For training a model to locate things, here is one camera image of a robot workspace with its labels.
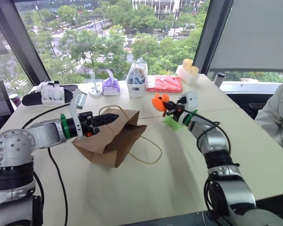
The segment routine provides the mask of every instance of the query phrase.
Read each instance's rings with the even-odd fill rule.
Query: white container
[[[127,82],[127,86],[128,86],[128,91],[129,91],[130,97],[143,97],[146,93],[146,82],[144,84],[141,84],[141,85],[139,85],[139,84],[129,84]]]
[[[191,75],[188,71],[183,69],[182,65],[179,65],[177,67],[176,74],[182,79],[182,81],[189,85],[197,83],[197,80],[200,77],[200,74],[198,73],[196,73],[195,75]]]

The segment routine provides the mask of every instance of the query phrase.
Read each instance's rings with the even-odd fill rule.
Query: plastic bag
[[[120,87],[116,78],[114,78],[113,73],[107,70],[109,78],[103,81],[102,89],[105,96],[118,96],[120,94]]]
[[[147,91],[181,93],[183,85],[179,76],[155,75],[148,78]]]
[[[146,92],[148,76],[147,62],[142,58],[133,62],[128,72],[126,82],[130,97],[142,97]]]

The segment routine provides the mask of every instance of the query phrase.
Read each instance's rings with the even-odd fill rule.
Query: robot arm
[[[70,104],[72,118],[43,121],[27,129],[0,134],[0,226],[42,225],[42,202],[35,192],[32,152],[62,144],[73,137],[92,136],[99,126],[112,123],[118,115],[93,117],[92,112],[76,114],[86,94],[77,90]]]
[[[172,115],[175,121],[187,126],[197,138],[197,146],[208,168],[208,179],[204,186],[208,210],[210,205],[213,214],[224,217],[234,226],[283,226],[283,220],[275,214],[256,209],[255,198],[238,169],[239,164],[233,163],[227,139],[217,124],[185,111],[196,109],[191,103],[194,98],[197,98],[197,93],[192,91],[184,94],[177,103],[166,101],[163,105],[167,115]]]

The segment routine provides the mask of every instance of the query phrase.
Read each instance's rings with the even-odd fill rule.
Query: white sleeve
[[[258,111],[258,115],[255,118],[257,124],[259,124],[281,146],[283,146],[283,144],[279,126],[283,123],[283,119],[279,114],[279,105],[282,92],[283,84],[278,87],[263,109]]]

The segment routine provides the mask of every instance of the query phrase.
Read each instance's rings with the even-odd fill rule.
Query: orange toy
[[[167,94],[159,95],[158,93],[155,94],[154,98],[152,99],[152,104],[156,108],[156,110],[160,112],[166,111],[164,106],[164,102],[169,101],[169,96]]]

